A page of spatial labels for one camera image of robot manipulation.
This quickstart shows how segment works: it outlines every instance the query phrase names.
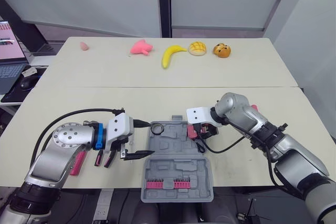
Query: toy banana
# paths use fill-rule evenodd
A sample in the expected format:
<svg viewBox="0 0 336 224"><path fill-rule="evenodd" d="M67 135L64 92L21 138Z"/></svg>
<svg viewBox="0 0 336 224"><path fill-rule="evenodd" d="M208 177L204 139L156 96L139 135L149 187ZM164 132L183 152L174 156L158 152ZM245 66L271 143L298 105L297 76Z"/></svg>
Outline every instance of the toy banana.
<svg viewBox="0 0 336 224"><path fill-rule="evenodd" d="M178 45L168 47L166 49L166 51L163 53L163 57L162 57L163 68L168 67L172 54L175 53L175 52L180 52L180 51L187 52L187 49L183 48L183 47L180 47Z"/></svg>

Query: pink bit holder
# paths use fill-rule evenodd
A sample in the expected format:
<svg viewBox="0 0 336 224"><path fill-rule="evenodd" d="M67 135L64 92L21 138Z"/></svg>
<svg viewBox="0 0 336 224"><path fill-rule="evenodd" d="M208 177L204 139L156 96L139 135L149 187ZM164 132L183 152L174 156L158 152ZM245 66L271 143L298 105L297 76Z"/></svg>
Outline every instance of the pink bit holder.
<svg viewBox="0 0 336 224"><path fill-rule="evenodd" d="M164 179L148 179L146 181L146 189L163 189ZM174 189L190 189L190 179L174 179Z"/></svg>

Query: pink toy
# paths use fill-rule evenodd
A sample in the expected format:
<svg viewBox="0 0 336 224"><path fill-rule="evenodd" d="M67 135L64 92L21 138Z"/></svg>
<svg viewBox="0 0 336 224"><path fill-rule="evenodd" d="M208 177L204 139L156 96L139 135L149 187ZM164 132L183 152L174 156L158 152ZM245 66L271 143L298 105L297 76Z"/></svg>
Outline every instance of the pink toy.
<svg viewBox="0 0 336 224"><path fill-rule="evenodd" d="M80 49L82 49L83 51L86 51L89 49L89 46L86 45L86 43L84 42L79 43L79 46L80 46Z"/></svg>
<svg viewBox="0 0 336 224"><path fill-rule="evenodd" d="M139 40L134 46L131 48L131 54L144 54L148 55L148 53L152 50L153 46L146 43L144 39Z"/></svg>

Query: orange toy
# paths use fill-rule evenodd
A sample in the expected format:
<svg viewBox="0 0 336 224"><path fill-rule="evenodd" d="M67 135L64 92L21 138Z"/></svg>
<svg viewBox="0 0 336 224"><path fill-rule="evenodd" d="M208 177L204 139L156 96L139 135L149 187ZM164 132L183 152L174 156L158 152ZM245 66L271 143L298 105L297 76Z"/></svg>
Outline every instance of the orange toy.
<svg viewBox="0 0 336 224"><path fill-rule="evenodd" d="M227 58L231 53L231 48L224 43L219 43L214 47L213 53L218 57Z"/></svg>

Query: gray tool case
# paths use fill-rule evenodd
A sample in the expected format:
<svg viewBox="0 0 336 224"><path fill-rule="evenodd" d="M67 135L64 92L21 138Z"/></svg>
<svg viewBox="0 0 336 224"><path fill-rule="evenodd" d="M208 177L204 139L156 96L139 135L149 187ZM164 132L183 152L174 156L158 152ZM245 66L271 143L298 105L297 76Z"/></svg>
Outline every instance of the gray tool case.
<svg viewBox="0 0 336 224"><path fill-rule="evenodd" d="M214 198L213 178L208 159L187 137L187 122L172 116L161 123L164 131L154 135L149 129L149 150L155 151L144 164L143 202L210 202ZM160 182L160 189L147 189L147 182ZM190 182L189 189L177 185Z"/></svg>

